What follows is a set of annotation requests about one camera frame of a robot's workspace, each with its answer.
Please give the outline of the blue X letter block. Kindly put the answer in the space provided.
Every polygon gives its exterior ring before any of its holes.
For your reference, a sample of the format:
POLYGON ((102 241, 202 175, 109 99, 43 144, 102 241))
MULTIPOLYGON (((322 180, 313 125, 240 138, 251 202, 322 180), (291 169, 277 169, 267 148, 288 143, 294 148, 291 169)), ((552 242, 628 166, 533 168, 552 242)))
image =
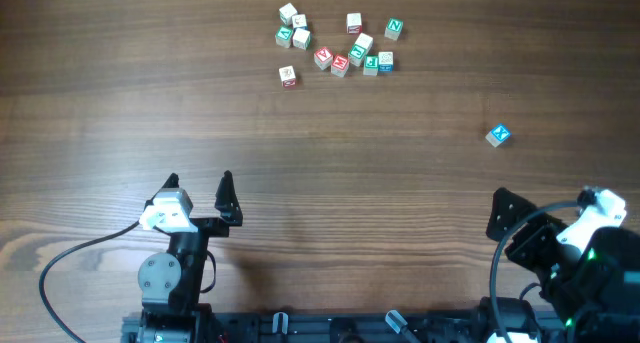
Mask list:
POLYGON ((511 131, 503 124, 498 124, 487 133, 487 135, 485 136, 485 139, 493 147, 499 147, 510 136, 511 136, 511 131))

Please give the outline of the red V letter block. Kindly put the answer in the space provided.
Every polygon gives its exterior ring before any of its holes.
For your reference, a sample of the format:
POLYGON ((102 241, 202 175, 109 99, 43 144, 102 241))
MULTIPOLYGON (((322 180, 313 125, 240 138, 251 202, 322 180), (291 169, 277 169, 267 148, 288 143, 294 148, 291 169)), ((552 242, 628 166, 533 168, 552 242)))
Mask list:
POLYGON ((314 62, 321 69, 325 70, 333 63, 333 53, 327 47, 321 47, 314 53, 314 62))

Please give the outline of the red M letter block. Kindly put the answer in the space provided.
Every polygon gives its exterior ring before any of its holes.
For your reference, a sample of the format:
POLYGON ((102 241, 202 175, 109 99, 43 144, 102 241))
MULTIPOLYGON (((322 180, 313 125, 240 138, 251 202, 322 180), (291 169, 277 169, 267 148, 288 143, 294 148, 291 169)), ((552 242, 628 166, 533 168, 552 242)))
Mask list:
POLYGON ((344 77, 348 71, 350 62, 349 59, 342 56, 336 55, 331 64, 331 73, 338 77, 344 77))

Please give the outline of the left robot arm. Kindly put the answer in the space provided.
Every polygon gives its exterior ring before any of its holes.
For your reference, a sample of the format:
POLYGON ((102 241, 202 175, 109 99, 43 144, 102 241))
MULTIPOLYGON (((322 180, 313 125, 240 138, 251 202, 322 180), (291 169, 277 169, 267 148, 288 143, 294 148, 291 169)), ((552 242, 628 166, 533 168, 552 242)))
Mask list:
POLYGON ((192 218, 193 203, 173 173, 147 200, 140 216, 145 230, 169 236, 166 251, 149 256, 140 266, 137 280, 142 291, 142 312, 122 322, 123 342, 224 342, 226 332, 202 294, 215 286, 202 286, 205 264, 215 258, 209 239, 226 238, 230 228, 240 227, 243 214, 233 175, 225 171, 218 185, 216 217, 192 218))

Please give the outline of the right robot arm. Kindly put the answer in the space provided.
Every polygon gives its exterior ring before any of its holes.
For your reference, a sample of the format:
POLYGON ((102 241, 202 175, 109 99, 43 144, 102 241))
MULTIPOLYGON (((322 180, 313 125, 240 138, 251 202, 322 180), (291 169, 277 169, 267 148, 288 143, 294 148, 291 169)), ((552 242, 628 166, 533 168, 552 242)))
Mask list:
POLYGON ((488 340, 636 342, 639 339, 639 236, 625 229, 626 203, 613 191, 584 188, 574 200, 537 207, 500 188, 486 235, 497 244, 490 276, 488 340), (497 294, 502 256, 536 275, 535 287, 560 322, 546 328, 523 298, 497 294))

